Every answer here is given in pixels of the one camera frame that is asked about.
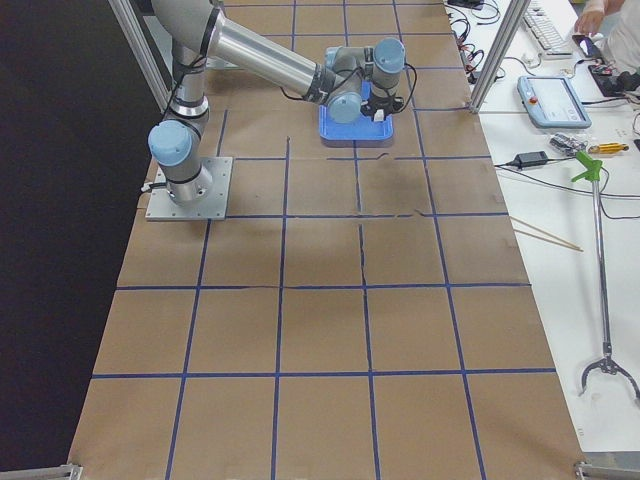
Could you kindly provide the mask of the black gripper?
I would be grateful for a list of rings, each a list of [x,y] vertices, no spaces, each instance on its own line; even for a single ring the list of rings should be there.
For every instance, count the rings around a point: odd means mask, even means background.
[[[368,100],[361,104],[360,112],[363,116],[373,118],[379,109],[384,111],[385,118],[399,113],[403,109],[403,98],[394,95],[379,97],[371,93]]]

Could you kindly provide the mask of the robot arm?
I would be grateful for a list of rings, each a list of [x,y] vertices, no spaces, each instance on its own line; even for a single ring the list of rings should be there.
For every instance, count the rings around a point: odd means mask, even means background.
[[[328,118],[344,127],[364,119],[384,122],[406,106],[398,94],[406,53],[395,38],[374,46],[330,47],[317,63],[230,20],[218,1],[155,1],[152,8],[172,41],[166,113],[197,130],[209,116],[210,61],[228,82],[256,76],[292,101],[324,107]]]

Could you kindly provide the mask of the person hand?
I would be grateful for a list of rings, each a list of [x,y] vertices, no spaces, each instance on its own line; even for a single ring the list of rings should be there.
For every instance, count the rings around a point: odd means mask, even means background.
[[[616,1],[589,1],[574,24],[576,34],[592,36],[599,32],[604,18],[616,13],[619,6]]]

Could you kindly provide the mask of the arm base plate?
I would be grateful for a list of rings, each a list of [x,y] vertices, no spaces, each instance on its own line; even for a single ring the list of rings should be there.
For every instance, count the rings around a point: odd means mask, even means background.
[[[146,219],[149,221],[222,221],[226,218],[232,157],[201,157],[199,175],[189,183],[168,182],[161,169],[149,196]]]

